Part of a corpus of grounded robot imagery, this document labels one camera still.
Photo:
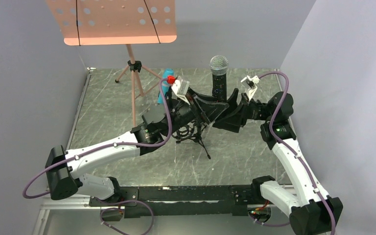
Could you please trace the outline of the black microphone silver grille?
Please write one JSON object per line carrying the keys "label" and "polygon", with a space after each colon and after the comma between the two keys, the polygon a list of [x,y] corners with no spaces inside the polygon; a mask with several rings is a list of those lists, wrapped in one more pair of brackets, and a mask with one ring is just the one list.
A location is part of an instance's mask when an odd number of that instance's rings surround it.
{"label": "black microphone silver grille", "polygon": [[216,55],[210,60],[212,73],[212,96],[218,102],[227,101],[227,69],[229,62],[225,56]]}

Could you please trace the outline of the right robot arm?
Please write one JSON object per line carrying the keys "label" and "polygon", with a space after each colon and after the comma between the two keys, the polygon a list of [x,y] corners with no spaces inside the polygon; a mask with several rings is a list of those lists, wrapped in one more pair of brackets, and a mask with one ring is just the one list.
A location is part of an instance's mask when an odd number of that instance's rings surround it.
{"label": "right robot arm", "polygon": [[215,128],[239,132],[247,120],[262,120],[260,133],[268,148],[284,167],[295,194],[283,189],[270,176],[257,177],[252,181],[253,194],[268,200],[289,217],[289,225],[297,235],[334,235],[343,204],[338,197],[332,198],[315,177],[305,160],[289,117],[293,114],[293,97],[285,92],[276,93],[262,103],[234,89],[227,102],[228,109],[213,124]]}

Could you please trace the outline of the black shock mount tripod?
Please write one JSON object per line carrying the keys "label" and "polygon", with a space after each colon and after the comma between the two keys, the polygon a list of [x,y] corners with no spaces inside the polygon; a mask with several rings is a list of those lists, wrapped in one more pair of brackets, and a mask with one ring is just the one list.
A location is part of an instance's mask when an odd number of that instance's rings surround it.
{"label": "black shock mount tripod", "polygon": [[172,137],[176,140],[177,144],[187,140],[199,144],[205,150],[206,155],[210,160],[211,156],[208,153],[202,138],[202,133],[207,128],[207,126],[207,124],[200,124],[199,122],[192,121],[189,124],[176,130],[176,132],[172,134]]}

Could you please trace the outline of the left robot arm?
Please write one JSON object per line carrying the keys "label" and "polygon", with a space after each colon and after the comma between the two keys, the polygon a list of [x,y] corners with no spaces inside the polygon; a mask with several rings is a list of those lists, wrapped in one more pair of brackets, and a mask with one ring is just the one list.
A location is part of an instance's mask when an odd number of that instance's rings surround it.
{"label": "left robot arm", "polygon": [[76,193],[101,200],[120,198],[120,186],[113,177],[95,177],[90,172],[115,160],[138,157],[163,146],[171,135],[191,122],[209,124],[228,107],[228,103],[210,102],[189,90],[188,102],[168,100],[148,109],[143,122],[108,141],[81,149],[53,147],[45,167],[52,200],[66,199]]}

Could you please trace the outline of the blue microphone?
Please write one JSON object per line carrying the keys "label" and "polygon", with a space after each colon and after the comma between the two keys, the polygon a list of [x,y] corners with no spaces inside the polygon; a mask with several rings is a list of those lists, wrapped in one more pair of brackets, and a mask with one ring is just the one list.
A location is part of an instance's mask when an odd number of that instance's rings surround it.
{"label": "blue microphone", "polygon": [[[168,76],[173,76],[174,75],[174,70],[173,69],[170,69],[170,68],[166,68],[162,74],[162,79],[167,79]],[[167,83],[167,82],[163,82],[161,84],[161,88],[164,92],[164,96],[166,96],[166,93],[168,92],[169,88],[170,88],[170,85]],[[161,93],[158,93],[158,99],[157,99],[157,103],[158,104],[163,104],[164,103],[164,99],[162,98],[161,96]]]}

